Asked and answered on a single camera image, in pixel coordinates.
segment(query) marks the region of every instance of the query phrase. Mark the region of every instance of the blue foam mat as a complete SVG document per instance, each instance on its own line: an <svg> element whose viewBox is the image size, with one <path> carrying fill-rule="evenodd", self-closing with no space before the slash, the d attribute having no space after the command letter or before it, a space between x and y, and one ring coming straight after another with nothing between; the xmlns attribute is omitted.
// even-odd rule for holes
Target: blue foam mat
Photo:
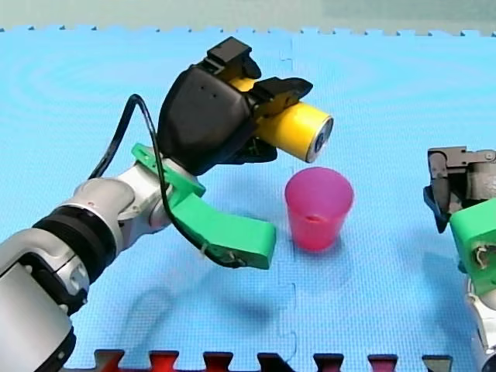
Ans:
<svg viewBox="0 0 496 372"><path fill-rule="evenodd" d="M71 196L98 162L128 96L154 118L177 74L228 36L176 29L19 29L0 33L0 237L26 228ZM224 270L173 230L143 237L91 288L75 316L67 367L93 367L96 349L124 349L123 367L147 367L148 350L178 350L177 368L204 366L204 351L233 352L231 370L256 370L279 353L297 371L314 353L342 353L343 371L368 370L369 354L398 355L397 371L424 370L425 354L474 362L474 324L449 233L423 205L431 146L494 148L496 39L322 35L240 30L263 75L314 83L305 99L335 117L316 165L346 175L356 204L337 251L315 258L288 235L283 189L305 164L217 167L205 198L227 212L272 221L279 240L269 271ZM137 115L107 174L148 143Z"/></svg>

